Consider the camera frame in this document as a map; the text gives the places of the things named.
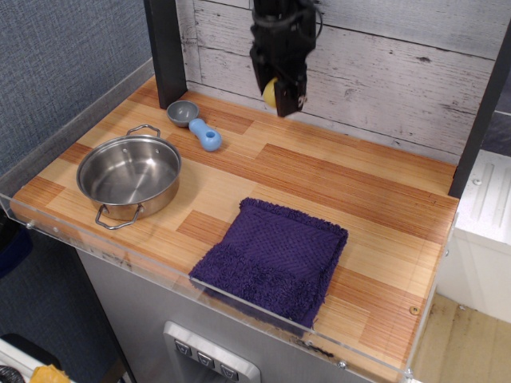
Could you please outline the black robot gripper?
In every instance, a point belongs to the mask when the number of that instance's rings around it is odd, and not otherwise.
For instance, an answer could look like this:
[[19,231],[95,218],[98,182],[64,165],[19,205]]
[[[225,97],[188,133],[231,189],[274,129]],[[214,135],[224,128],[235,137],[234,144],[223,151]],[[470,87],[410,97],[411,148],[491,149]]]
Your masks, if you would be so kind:
[[279,117],[301,112],[307,98],[307,56],[319,37],[313,1],[254,1],[250,57],[260,93],[275,83]]

